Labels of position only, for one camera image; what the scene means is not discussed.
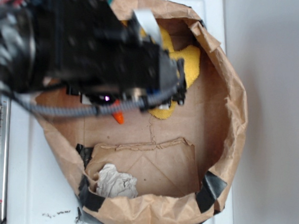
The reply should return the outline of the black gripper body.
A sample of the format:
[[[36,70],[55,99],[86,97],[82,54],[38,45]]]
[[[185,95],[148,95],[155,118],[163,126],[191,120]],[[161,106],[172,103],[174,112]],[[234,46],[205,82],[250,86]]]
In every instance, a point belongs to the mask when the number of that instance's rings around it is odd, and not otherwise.
[[[104,43],[97,50],[71,59],[69,87],[95,105],[115,101],[144,101],[144,108],[183,105],[186,93],[184,60],[168,50],[144,42],[141,45]]]

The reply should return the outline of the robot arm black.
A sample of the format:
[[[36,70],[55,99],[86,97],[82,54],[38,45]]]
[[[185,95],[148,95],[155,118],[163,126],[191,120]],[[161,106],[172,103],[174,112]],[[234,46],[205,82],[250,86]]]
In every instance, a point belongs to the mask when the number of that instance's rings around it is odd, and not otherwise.
[[[127,20],[111,0],[5,0],[0,3],[0,91],[46,91],[58,81],[83,103],[143,100],[183,105],[183,59],[172,59],[149,9]]]

